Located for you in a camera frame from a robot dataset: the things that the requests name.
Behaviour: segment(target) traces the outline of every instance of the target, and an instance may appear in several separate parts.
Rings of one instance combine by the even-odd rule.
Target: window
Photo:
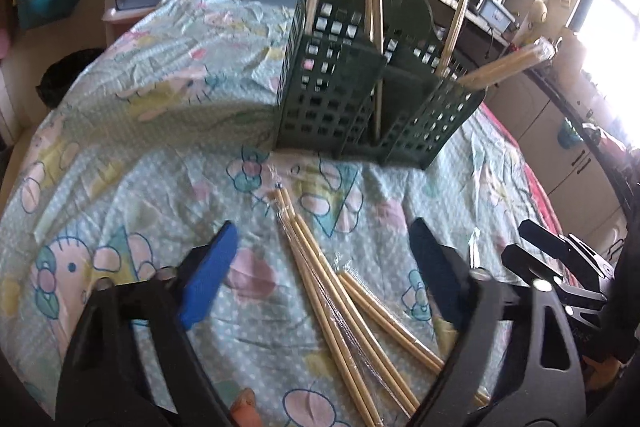
[[[587,48],[583,72],[640,144],[640,0],[580,0],[569,28]]]

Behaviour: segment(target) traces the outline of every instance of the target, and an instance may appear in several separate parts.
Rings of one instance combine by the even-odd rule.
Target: cabinet handle
[[[591,158],[589,158],[582,167],[580,167],[577,171],[576,174],[580,174],[582,171],[584,171],[587,168],[587,165],[589,165],[591,163]]]
[[[578,157],[571,162],[571,166],[575,167],[575,164],[577,164],[580,161],[580,158],[582,158],[584,156],[584,149],[582,149],[582,152],[580,154],[578,154]]]

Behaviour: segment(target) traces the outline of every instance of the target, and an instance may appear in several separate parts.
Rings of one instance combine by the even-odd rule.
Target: black bag
[[[78,75],[103,52],[103,48],[80,50],[49,66],[42,75],[40,85],[36,86],[44,105],[50,109],[57,108]]]

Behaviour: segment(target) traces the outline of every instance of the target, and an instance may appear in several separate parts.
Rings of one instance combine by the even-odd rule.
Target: light blue bedsheet
[[[190,333],[211,380],[228,403],[253,388],[267,426],[361,425],[270,207],[277,183],[326,254],[349,262],[435,351],[406,224],[423,216],[466,256],[479,229],[482,265],[503,280],[514,276],[499,253],[519,242],[518,223],[555,226],[484,107],[426,172],[271,152],[290,15],[237,0],[168,0],[86,68],[40,126],[0,222],[0,346],[48,412],[95,280],[146,279],[229,219],[241,248],[210,317]],[[421,399],[433,378],[373,329]],[[145,328],[138,334],[156,400],[171,407]],[[489,387],[499,362],[496,349]],[[404,425],[380,404],[389,425]]]

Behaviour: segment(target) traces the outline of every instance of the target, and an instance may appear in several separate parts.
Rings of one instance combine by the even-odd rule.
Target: plastic wrap
[[[410,417],[418,399],[363,320],[304,220],[295,214],[287,191],[277,188],[273,200],[322,334],[364,423],[383,425],[384,414],[380,413],[389,408],[389,400],[380,399],[381,393],[375,391],[378,386]]]
[[[475,228],[468,241],[468,262],[470,267],[480,267],[479,242],[481,231]],[[348,259],[342,259],[339,255],[334,262],[340,281],[351,298],[356,302],[359,309],[374,321],[382,330],[389,334],[401,346],[406,353],[411,355],[434,377],[440,373],[444,366],[444,360],[456,343],[458,332],[451,324],[445,321],[433,297],[425,288],[422,280],[412,282],[412,289],[415,294],[415,306],[429,308],[433,331],[437,341],[437,352],[432,350],[428,344],[428,339],[421,339],[420,333],[412,331],[412,321],[406,313],[400,309],[395,309],[383,302],[375,292],[367,285],[367,282],[354,269],[353,264]],[[489,402],[488,392],[481,387],[476,393],[475,405],[485,406]]]

